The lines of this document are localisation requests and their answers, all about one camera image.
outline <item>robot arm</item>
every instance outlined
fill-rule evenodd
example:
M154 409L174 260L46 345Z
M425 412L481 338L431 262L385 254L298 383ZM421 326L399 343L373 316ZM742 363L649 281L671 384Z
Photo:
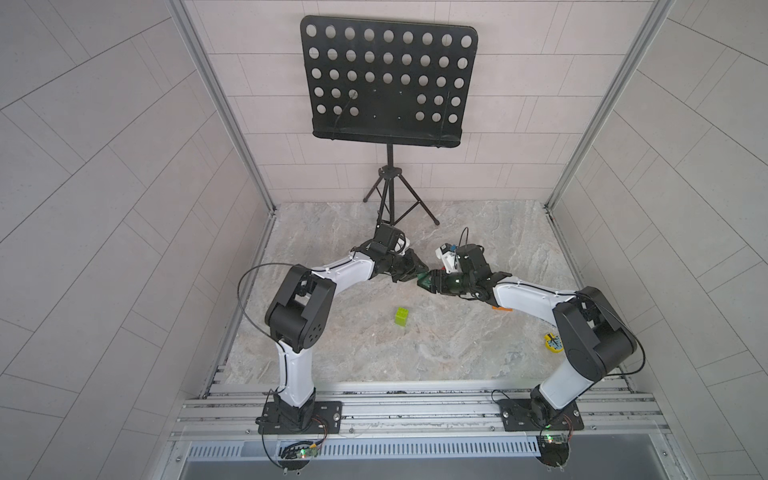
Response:
M281 421L291 430L305 429L311 420L315 387L312 347L323 334L333 297L355 283L379 274L407 282L426 273L402 231L387 224L349 254L319 268L292 266L266 311L264 320L280 356L281 390L275 400Z
M600 290L556 290L510 273L493 273L483 253L483 247L473 243L443 245L436 254L445 269L419 275L418 285L431 293L520 310L558 328L566 359L531 391L531 417L537 425L547 425L629 357L637 340Z

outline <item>marble floor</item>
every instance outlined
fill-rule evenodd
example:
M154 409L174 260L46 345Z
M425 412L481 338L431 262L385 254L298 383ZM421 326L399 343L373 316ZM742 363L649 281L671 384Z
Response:
M403 212L408 204L397 204ZM435 249L469 242L485 247L492 269L557 288L575 288L562 250L534 200L429 202L439 227L417 207L398 228L430 268L441 262ZM319 266L344 257L372 237L377 204L284 204L267 244L264 262ZM287 266L260 271L247 312L263 325L266 306ZM410 310L406 327L394 322L399 306ZM520 312L492 310L487 303L432 295L415 281L388 276L358 283L338 295L326 331L314 347L316 382L531 378L548 376L564 358L544 346L552 327ZM228 383L279 379L274 344L243 322L230 352Z

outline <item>tripod leg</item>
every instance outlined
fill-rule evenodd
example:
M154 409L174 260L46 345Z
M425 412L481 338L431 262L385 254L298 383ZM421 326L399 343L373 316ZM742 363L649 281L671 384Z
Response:
M387 180L389 184L389 224L395 224L395 179Z
M368 191L368 194L366 195L366 197L362 199L363 203L367 202L368 199L371 197L371 195L373 195L373 192L376 191L376 187L378 187L379 184L382 183L383 178L384 177L379 175L379 179L376 181L376 183L373 184L373 187L371 187L371 190Z
M435 216L432 215L432 212L429 211L429 208L427 208L427 205L424 203L424 200L422 200L422 198L419 196L419 194L417 194L413 190L413 187L411 187L411 184L408 183L406 178L403 177L402 174L398 175L398 177L400 177L400 180L402 180L402 182L405 184L406 188L408 188L408 190L411 192L411 195L413 195L413 197L416 199L416 201L418 203L420 203L422 205L422 207L424 207L424 210L426 211L427 215L429 215L429 217L432 218L432 221L435 222L435 225L439 225L440 224L439 220L437 220L435 218Z
M378 227L382 223L382 215L384 214L384 205L386 204L386 191L389 188L389 180L384 182L384 191L382 192L382 201L379 204L379 216L376 218L376 226Z

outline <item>black perforated panel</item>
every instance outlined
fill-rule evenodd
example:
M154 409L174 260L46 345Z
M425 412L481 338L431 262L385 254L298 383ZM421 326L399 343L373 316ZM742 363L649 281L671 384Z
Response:
M316 137L461 142L478 44L472 27L308 15L301 39Z

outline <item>metal vent grille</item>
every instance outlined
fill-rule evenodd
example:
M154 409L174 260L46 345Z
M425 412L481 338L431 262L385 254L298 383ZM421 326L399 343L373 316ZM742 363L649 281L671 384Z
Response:
M270 455L279 451L268 441ZM281 440L280 447L293 440ZM481 458L538 457L535 437L451 437L417 439L328 439L316 460L359 458ZM187 457L190 462L266 460L261 442L192 442Z
M460 458L539 456L534 438L338 439L329 440L317 459Z
M194 442L189 458L225 459L239 457L243 442Z

